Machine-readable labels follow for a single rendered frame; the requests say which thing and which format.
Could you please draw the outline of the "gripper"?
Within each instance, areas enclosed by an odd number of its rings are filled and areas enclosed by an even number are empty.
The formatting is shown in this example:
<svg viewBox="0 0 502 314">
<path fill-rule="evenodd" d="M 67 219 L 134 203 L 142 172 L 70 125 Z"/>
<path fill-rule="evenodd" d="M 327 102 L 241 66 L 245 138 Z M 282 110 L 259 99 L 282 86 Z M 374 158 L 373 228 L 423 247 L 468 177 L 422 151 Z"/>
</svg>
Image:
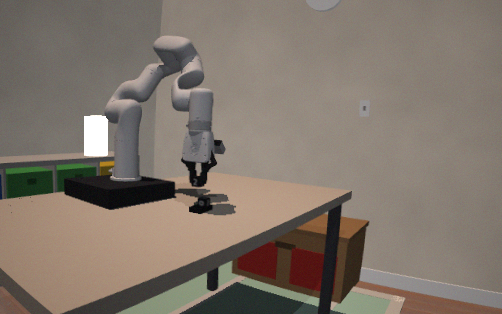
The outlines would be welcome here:
<svg viewBox="0 0 502 314">
<path fill-rule="evenodd" d="M 188 129 L 184 137 L 181 161 L 188 168 L 190 183 L 192 183 L 192 176 L 197 176 L 196 162 L 201 163 L 200 185 L 206 184 L 207 172 L 217 165 L 213 132 Z"/>
</svg>

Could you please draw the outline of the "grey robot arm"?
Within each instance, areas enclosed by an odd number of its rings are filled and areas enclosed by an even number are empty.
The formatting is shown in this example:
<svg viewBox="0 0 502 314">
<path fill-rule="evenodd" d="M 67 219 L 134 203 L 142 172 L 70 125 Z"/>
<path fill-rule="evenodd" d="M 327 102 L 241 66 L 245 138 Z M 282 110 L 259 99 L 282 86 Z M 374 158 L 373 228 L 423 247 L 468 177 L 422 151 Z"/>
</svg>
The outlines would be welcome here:
<svg viewBox="0 0 502 314">
<path fill-rule="evenodd" d="M 109 169 L 109 173 L 112 173 L 110 180 L 113 181 L 142 180 L 142 177 L 137 177 L 142 117 L 139 103 L 150 98 L 163 78 L 181 71 L 171 88 L 173 108 L 189 112 L 189 121 L 186 123 L 189 130 L 212 129 L 213 92 L 203 88 L 188 90 L 204 80 L 202 61 L 192 42 L 184 37 L 162 36 L 154 42 L 153 49 L 163 63 L 150 64 L 137 79 L 122 83 L 105 107 L 106 119 L 118 123 L 115 130 L 114 168 Z"/>
</svg>

